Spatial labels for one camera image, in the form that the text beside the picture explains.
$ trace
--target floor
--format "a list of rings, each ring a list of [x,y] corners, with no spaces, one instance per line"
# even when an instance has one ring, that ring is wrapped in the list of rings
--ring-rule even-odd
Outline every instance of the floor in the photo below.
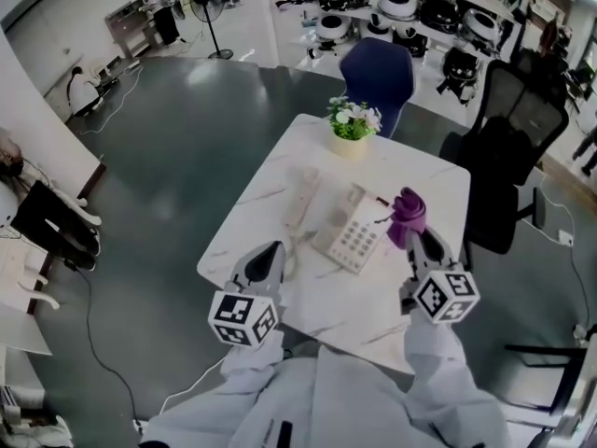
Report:
[[[135,79],[122,77],[106,104],[87,119],[73,119],[71,129],[99,129]],[[80,136],[108,167],[90,201],[104,220],[102,255],[89,274],[93,340],[131,385],[140,418],[156,414],[169,394],[190,386],[227,351],[207,326],[214,288],[195,272],[197,261],[290,121],[299,113],[324,116],[327,99],[342,90],[334,78],[282,67],[152,58],[105,129]],[[465,129],[408,105],[394,139],[438,154],[451,131]],[[595,215],[536,170],[521,190],[521,205],[539,184],[574,216],[574,258],[594,315]],[[549,207],[548,235],[557,237],[559,228],[571,231],[571,221]],[[571,251],[520,223],[507,255],[478,247],[473,255],[482,299],[455,329],[481,386],[529,401],[512,382],[520,379],[521,364],[503,345],[574,343],[571,328],[587,316]],[[62,308],[40,304],[35,317],[54,356],[34,357],[49,406],[68,421],[77,446],[134,446],[126,390],[90,353],[83,280],[61,264],[49,279],[47,291]],[[208,379],[201,389],[214,383]],[[539,392],[542,399],[549,395],[544,386]]]

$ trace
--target white table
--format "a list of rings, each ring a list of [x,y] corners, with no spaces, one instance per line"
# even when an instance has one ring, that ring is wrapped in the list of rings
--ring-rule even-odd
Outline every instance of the white table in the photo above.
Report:
[[[362,161],[350,162],[327,149],[330,133],[323,119],[299,115],[293,121],[201,257],[199,274],[223,287],[238,259],[257,245],[281,240],[288,248],[282,217],[304,166],[318,168],[324,177],[301,232],[321,228],[341,191],[338,179],[354,181],[386,201],[409,186],[427,204],[427,223],[459,254],[468,204],[466,170],[379,136],[370,137]],[[355,356],[412,372],[404,358],[410,318],[401,314],[398,294],[412,276],[404,251],[385,237],[360,275],[340,269],[309,244],[299,247],[298,259],[296,278],[281,289],[287,325]]]

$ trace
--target purple cloth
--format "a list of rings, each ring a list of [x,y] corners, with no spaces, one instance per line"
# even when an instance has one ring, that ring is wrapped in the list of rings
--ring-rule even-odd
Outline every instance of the purple cloth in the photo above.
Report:
[[[408,231],[423,234],[427,222],[427,207],[415,191],[403,188],[394,199],[392,208],[393,224],[388,230],[388,237],[399,249],[406,249]]]

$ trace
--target person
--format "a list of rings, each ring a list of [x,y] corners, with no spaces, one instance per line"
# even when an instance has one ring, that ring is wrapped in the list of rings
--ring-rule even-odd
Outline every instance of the person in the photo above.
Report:
[[[522,38],[524,37],[524,32],[526,30],[526,22],[531,19],[531,15],[533,11],[531,10],[531,5],[534,5],[536,0],[529,0],[529,4],[526,7],[526,10],[523,11],[521,9],[521,0],[508,0],[508,10],[514,16],[514,20],[517,23],[521,24],[521,30],[519,31],[519,36],[516,39],[516,43],[514,44],[514,49],[512,50],[512,54],[518,52],[521,47]],[[502,34],[500,34],[500,41],[497,43],[495,47],[499,53],[502,51],[502,47],[512,35],[512,30],[514,28],[514,23],[510,20],[503,20],[502,21]]]
[[[587,134],[580,145],[576,148],[576,151],[572,155],[572,161],[576,161],[583,154],[587,152],[587,149],[595,144],[595,136],[597,136],[597,125]],[[597,147],[594,148],[594,152],[589,160],[580,168],[582,174],[586,177],[590,177],[590,173],[597,166]]]
[[[545,28],[543,33],[539,37],[539,48],[541,56],[545,56],[551,50],[551,47],[556,42],[558,37],[558,19],[560,18],[560,12],[557,11],[553,20],[550,21]]]
[[[363,359],[320,346],[283,360],[284,334],[234,347],[223,385],[152,418],[140,448],[506,448],[504,415],[477,389],[445,324],[410,312],[404,350],[415,372],[403,393]]]
[[[66,259],[80,269],[93,270],[95,257],[100,253],[99,232],[88,228],[52,190],[45,174],[25,163],[21,148],[10,139],[7,130],[0,128],[0,217],[3,216],[0,228],[8,223],[53,256]],[[14,211],[7,209],[6,202],[12,199],[10,194],[14,197]],[[48,221],[58,226],[63,235]],[[75,247],[65,236],[75,239],[82,248]]]
[[[80,66],[73,68],[71,80],[66,86],[66,95],[75,116],[85,116],[104,102],[104,98],[96,90],[100,84],[99,79],[83,75]]]
[[[176,21],[170,8],[168,0],[147,0],[147,7],[153,13],[153,19],[156,28],[161,36],[164,45],[169,46],[172,43],[187,43],[180,37],[176,28]]]

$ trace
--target white telephone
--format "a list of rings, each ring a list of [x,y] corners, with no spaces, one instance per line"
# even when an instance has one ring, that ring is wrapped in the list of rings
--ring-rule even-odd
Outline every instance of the white telephone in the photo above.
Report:
[[[312,246],[345,269],[360,273],[392,225],[392,213],[375,194],[352,184],[313,237]]]

